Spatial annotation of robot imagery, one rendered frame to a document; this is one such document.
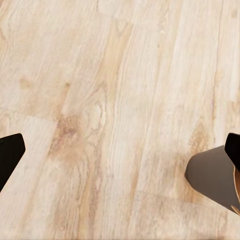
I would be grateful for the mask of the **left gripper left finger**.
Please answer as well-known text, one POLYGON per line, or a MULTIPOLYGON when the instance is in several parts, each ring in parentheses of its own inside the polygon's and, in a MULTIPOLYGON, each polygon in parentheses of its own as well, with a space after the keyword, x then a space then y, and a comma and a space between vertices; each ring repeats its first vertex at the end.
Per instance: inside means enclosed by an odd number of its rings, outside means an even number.
POLYGON ((26 151, 21 133, 0 138, 0 192, 26 151))

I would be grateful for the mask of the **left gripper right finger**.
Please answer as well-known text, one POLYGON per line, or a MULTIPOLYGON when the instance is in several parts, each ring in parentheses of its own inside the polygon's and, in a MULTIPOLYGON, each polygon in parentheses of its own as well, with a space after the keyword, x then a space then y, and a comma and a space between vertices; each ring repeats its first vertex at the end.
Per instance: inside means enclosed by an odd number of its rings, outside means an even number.
POLYGON ((224 150, 240 172, 240 134, 229 133, 224 150))

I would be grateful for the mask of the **trash can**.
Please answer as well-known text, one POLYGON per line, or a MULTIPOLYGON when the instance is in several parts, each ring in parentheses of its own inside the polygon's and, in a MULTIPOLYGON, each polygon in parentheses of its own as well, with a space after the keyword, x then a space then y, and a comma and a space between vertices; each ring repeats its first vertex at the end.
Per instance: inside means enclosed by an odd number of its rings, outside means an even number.
POLYGON ((193 155, 186 177, 194 190, 240 216, 240 172, 225 145, 193 155))

